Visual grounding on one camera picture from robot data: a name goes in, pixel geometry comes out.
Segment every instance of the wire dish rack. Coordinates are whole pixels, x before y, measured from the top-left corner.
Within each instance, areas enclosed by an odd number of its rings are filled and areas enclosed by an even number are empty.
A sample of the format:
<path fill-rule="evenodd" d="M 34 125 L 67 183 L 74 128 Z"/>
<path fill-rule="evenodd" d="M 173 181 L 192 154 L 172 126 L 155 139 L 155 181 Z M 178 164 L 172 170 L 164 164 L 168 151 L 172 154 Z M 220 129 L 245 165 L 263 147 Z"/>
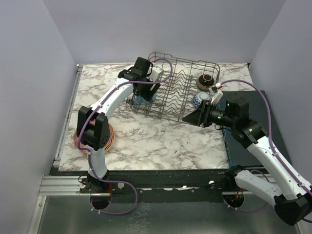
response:
<path fill-rule="evenodd" d="M 145 116 L 182 121 L 182 118 L 195 110 L 192 98 L 200 92 L 196 80 L 202 74 L 209 74 L 218 82 L 220 67 L 216 63 L 206 61 L 192 61 L 176 58 L 169 54 L 153 52 L 148 56 L 152 61 L 159 58 L 168 59 L 173 66 L 172 76 L 162 83 L 156 92 L 156 99 L 152 104 L 135 105 L 136 95 L 127 100 L 131 110 Z M 164 71 L 161 79 L 169 74 L 170 66 L 166 61 L 158 61 L 155 66 Z"/>

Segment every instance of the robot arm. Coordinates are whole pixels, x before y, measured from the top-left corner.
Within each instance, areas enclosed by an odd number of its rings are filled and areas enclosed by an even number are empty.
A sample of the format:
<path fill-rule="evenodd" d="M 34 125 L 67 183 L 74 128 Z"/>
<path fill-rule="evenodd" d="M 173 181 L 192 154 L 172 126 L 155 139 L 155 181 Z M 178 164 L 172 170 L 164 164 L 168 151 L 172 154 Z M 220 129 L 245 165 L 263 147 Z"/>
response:
<path fill-rule="evenodd" d="M 230 181 L 268 202 L 287 224 L 296 224 L 312 211 L 311 184 L 291 166 L 273 144 L 274 151 L 277 152 L 274 153 L 266 130 L 257 121 L 249 118 L 249 104 L 244 98 L 232 95 L 226 100 L 225 110 L 220 110 L 216 104 L 221 99 L 222 92 L 218 88 L 214 88 L 213 91 L 215 99 L 211 102 L 203 101 L 198 109 L 182 120 L 202 127 L 214 123 L 229 128 L 234 139 L 262 163 L 277 185 L 272 185 L 241 167 L 229 170 L 231 173 L 228 175 L 232 177 Z M 302 184 L 299 185 L 293 175 L 300 178 Z"/>
<path fill-rule="evenodd" d="M 90 150 L 91 164 L 99 178 L 103 178 L 108 171 L 103 148 L 110 137 L 109 118 L 114 110 L 133 92 L 150 101 L 160 84 L 149 84 L 149 82 L 157 81 L 162 73 L 163 71 L 159 67 L 153 67 L 153 64 L 148 60 L 138 57 L 133 67 L 119 73 L 114 85 L 100 100 L 89 108 L 85 106 L 80 108 L 77 136 L 80 135 L 91 114 L 93 116 L 90 120 L 95 120 L 95 124 L 89 122 L 86 125 L 82 133 L 81 143 Z M 92 170 L 89 170 L 89 174 L 96 178 Z"/>

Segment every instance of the gray wall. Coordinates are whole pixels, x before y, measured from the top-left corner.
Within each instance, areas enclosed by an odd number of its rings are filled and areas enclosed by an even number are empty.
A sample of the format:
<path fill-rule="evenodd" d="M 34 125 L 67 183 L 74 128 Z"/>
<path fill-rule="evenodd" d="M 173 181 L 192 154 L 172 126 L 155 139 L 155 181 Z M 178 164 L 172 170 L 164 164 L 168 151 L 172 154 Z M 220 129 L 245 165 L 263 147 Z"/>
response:
<path fill-rule="evenodd" d="M 286 1 L 251 63 L 253 82 L 268 94 L 293 165 L 309 181 L 312 181 L 311 9 L 311 0 Z"/>
<path fill-rule="evenodd" d="M 285 0 L 44 0 L 78 63 L 251 62 Z"/>
<path fill-rule="evenodd" d="M 76 65 L 41 0 L 0 1 L 0 233 L 26 233 Z"/>

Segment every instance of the blue object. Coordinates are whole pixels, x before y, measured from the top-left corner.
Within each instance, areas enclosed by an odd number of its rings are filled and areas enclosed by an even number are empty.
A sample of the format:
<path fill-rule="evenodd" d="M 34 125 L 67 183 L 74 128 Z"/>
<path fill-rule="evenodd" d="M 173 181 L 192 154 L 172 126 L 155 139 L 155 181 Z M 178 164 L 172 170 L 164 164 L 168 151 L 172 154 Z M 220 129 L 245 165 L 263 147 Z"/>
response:
<path fill-rule="evenodd" d="M 198 108 L 203 100 L 210 101 L 211 99 L 212 98 L 209 93 L 199 92 L 193 97 L 192 103 L 195 108 Z"/>
<path fill-rule="evenodd" d="M 156 100 L 156 94 L 153 95 L 152 102 L 149 102 L 149 101 L 145 100 L 141 96 L 137 96 L 136 99 L 135 99 L 135 103 L 134 104 L 135 105 L 141 105 L 143 103 L 145 105 L 152 105 L 155 100 Z"/>

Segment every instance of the marble countertop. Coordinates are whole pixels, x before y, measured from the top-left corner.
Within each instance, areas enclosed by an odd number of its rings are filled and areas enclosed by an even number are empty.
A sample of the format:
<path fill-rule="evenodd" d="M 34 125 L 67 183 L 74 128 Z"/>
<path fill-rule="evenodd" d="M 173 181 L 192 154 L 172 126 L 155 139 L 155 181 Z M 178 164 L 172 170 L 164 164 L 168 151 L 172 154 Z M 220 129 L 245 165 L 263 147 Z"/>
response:
<path fill-rule="evenodd" d="M 68 131 L 62 148 L 59 171 L 86 171 L 86 155 L 74 146 L 78 110 L 99 100 L 114 84 L 118 73 L 131 63 L 84 65 Z M 245 63 L 220 65 L 220 81 L 243 79 L 251 82 Z M 252 90 L 246 84 L 232 82 L 223 91 Z M 216 169 L 229 167 L 223 135 L 213 126 L 200 128 L 172 120 L 135 114 L 124 101 L 113 113 L 109 123 L 115 140 L 106 153 L 109 170 Z"/>

